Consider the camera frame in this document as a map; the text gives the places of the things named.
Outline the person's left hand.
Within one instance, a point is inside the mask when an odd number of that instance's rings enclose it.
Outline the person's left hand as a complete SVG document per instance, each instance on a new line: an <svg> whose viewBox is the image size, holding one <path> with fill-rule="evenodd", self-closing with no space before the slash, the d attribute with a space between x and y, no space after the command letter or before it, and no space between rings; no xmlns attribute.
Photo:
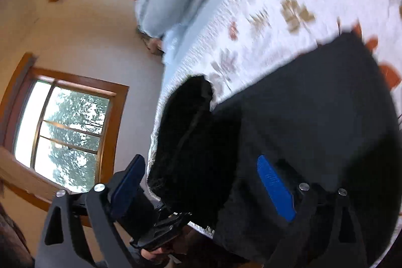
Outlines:
<svg viewBox="0 0 402 268"><path fill-rule="evenodd" d="M199 233L192 227L185 226L174 239L157 248L157 250L141 249L140 255L152 263L160 264L169 254L186 254L202 241L211 241L211 238Z"/></svg>

